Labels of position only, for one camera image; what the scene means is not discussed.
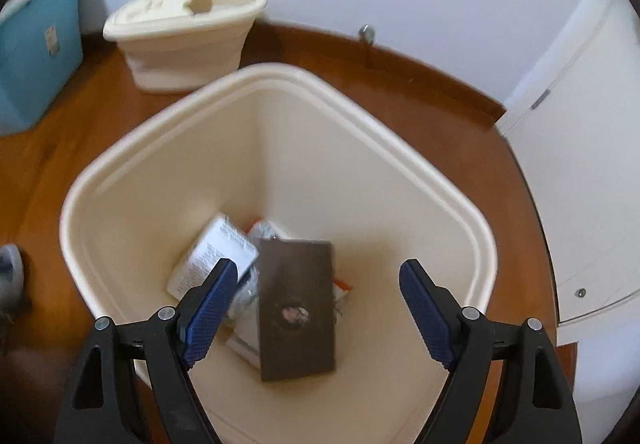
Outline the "small white carton box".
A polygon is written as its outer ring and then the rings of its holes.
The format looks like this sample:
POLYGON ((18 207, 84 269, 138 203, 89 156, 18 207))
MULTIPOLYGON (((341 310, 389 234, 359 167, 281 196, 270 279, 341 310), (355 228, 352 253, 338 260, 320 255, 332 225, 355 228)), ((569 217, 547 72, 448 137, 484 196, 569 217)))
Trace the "small white carton box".
POLYGON ((241 281, 257 259, 258 251, 228 216, 218 213, 203 228, 190 249, 175 265, 166 290, 177 300, 201 286, 220 259, 232 261, 241 281))

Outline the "teal storage box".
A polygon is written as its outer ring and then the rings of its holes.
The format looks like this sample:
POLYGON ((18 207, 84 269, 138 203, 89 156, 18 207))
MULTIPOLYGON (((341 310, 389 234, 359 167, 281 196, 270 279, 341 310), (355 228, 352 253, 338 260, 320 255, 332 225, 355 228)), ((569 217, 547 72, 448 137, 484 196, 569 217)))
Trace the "teal storage box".
POLYGON ((1 11, 1 134, 34 126, 82 58, 79 0, 9 0, 1 11))

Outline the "beige square trash bin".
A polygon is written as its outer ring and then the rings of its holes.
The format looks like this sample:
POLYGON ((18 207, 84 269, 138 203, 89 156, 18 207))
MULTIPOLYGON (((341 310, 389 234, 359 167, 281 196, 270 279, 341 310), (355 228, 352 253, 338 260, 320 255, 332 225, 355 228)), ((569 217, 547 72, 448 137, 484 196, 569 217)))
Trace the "beige square trash bin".
POLYGON ((169 275, 209 220, 266 219, 326 240, 350 294, 330 374, 265 383, 216 340, 191 379, 227 443, 411 443, 446 380, 401 297, 418 260, 485 309, 498 257, 478 208, 405 141, 311 73, 267 63, 210 83, 117 141, 61 214, 65 263, 92 314, 171 303, 169 275))

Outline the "brown box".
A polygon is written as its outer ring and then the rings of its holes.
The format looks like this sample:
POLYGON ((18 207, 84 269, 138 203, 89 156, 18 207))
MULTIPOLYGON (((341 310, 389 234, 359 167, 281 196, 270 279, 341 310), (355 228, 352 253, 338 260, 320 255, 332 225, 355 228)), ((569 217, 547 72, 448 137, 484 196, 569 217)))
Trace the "brown box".
POLYGON ((333 372, 332 245, 326 241, 262 239, 257 264, 262 381, 333 372))

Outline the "white door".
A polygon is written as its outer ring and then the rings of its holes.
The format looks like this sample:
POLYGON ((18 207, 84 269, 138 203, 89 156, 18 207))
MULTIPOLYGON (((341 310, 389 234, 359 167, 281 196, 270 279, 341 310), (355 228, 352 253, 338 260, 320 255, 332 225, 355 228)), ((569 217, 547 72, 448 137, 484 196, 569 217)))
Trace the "white door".
POLYGON ((639 295, 639 16, 580 0, 498 129, 532 192, 563 325, 639 295))

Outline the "beige round lidded bucket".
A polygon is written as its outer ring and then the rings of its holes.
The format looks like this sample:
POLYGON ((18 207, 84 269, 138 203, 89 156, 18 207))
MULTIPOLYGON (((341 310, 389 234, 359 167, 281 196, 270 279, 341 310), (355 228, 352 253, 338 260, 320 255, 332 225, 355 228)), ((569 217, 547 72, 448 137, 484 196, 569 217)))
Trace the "beige round lidded bucket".
POLYGON ((143 92, 198 89, 239 69, 268 0, 130 0, 105 21, 143 92))

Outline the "left white slipper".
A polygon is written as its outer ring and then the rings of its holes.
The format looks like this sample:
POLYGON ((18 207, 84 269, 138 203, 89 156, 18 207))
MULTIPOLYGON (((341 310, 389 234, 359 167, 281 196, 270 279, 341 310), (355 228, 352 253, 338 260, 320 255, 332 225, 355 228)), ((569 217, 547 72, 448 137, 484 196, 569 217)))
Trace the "left white slipper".
POLYGON ((24 264, 20 249, 13 243, 0 249, 0 307, 13 312, 20 304, 24 289, 24 264))

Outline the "metal door stopper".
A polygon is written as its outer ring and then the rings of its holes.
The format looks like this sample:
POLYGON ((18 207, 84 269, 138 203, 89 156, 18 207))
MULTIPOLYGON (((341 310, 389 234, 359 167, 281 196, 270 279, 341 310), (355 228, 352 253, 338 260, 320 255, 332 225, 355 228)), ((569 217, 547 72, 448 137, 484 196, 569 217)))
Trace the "metal door stopper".
POLYGON ((364 24, 360 26, 358 36, 362 43, 371 46, 375 42, 375 28, 370 24, 364 24))

